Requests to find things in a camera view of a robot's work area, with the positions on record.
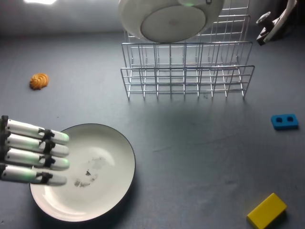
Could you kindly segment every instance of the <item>orange pastry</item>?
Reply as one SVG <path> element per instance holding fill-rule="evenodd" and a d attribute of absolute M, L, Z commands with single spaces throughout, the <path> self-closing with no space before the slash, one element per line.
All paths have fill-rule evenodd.
<path fill-rule="evenodd" d="M 44 73 L 34 74 L 30 80 L 30 87 L 33 90 L 41 89 L 43 87 L 48 86 L 49 77 Z"/>

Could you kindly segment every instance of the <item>bright light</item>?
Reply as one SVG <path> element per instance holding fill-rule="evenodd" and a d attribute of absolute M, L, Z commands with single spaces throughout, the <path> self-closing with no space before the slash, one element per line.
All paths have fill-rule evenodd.
<path fill-rule="evenodd" d="M 57 0 L 24 0 L 26 3 L 40 3 L 40 4 L 46 4 L 51 5 Z"/>

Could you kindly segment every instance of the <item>dirty plate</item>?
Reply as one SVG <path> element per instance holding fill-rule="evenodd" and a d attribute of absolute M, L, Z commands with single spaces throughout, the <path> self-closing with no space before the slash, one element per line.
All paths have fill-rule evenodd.
<path fill-rule="evenodd" d="M 63 132 L 70 137 L 70 168 L 54 174 L 66 176 L 67 184 L 30 185 L 34 200 L 59 220 L 79 222 L 101 216 L 120 202 L 132 183 L 132 146 L 121 133 L 105 125 L 83 124 Z"/>

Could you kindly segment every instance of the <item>robotic hand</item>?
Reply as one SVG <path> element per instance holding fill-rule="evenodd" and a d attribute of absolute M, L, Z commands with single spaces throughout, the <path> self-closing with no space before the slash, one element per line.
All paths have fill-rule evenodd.
<path fill-rule="evenodd" d="M 69 136 L 54 130 L 10 120 L 0 119 L 0 180 L 61 186 L 66 177 L 31 169 L 46 168 L 66 170 L 69 161 L 63 157 L 69 154 L 64 146 Z"/>

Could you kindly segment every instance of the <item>gray tabletop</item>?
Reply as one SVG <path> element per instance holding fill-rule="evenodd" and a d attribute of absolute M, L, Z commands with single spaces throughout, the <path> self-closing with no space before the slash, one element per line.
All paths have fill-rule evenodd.
<path fill-rule="evenodd" d="M 4 229 L 249 229 L 246 215 L 275 192 L 287 205 L 277 229 L 305 225 L 304 29 L 260 47 L 245 100 L 163 95 L 128 101 L 118 33 L 0 41 L 0 114 L 63 130 L 100 123 L 131 142 L 137 169 L 106 215 L 69 224 L 45 215 L 28 185 L 0 183 Z M 50 84 L 28 87 L 46 72 Z M 300 129 L 276 132 L 270 117 L 294 113 Z"/>

